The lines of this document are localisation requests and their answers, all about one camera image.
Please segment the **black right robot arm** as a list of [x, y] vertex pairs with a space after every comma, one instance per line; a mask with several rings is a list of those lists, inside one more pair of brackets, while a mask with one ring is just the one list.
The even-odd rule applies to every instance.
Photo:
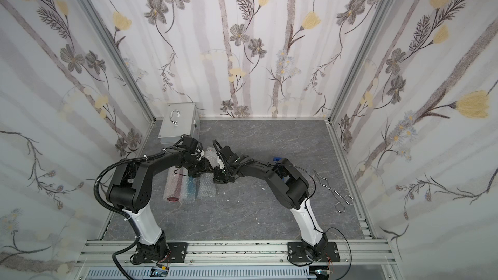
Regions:
[[265, 181], [277, 201], [293, 214], [305, 252], [313, 259], [324, 254], [328, 237], [320, 228], [312, 210], [309, 183], [298, 167], [289, 160], [284, 158], [274, 163], [262, 163], [245, 158], [228, 163], [219, 159], [213, 173], [217, 184], [233, 183], [239, 177], [254, 177]]

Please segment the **bubble wrap sheet stack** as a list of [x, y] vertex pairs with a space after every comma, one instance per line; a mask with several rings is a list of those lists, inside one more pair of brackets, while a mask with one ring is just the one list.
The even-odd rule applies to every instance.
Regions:
[[[217, 153], [213, 147], [208, 147], [204, 157], [210, 162], [212, 168], [217, 167]], [[197, 198], [212, 198], [216, 195], [216, 187], [213, 181], [213, 172], [207, 172], [201, 175], [198, 187]]]

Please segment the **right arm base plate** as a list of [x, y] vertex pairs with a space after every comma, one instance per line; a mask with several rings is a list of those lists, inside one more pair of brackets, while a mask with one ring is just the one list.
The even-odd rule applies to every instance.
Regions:
[[338, 263], [341, 257], [335, 242], [328, 242], [322, 250], [315, 250], [314, 247], [302, 242], [287, 243], [288, 258], [294, 264], [318, 263]]

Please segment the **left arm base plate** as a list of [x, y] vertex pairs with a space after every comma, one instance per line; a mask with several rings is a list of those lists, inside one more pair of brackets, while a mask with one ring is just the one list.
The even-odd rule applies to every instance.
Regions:
[[134, 264], [142, 263], [183, 263], [187, 254], [188, 243], [168, 242], [159, 245], [138, 244], [130, 257]]

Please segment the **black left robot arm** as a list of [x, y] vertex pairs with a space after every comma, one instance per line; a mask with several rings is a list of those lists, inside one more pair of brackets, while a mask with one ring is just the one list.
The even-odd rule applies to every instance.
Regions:
[[202, 155], [202, 144], [195, 138], [182, 136], [174, 145], [156, 154], [122, 159], [106, 167], [95, 179], [93, 194], [105, 209], [124, 217], [144, 246], [158, 244], [163, 230], [156, 223], [150, 208], [153, 178], [180, 167], [188, 177], [197, 177], [210, 170], [210, 162]]

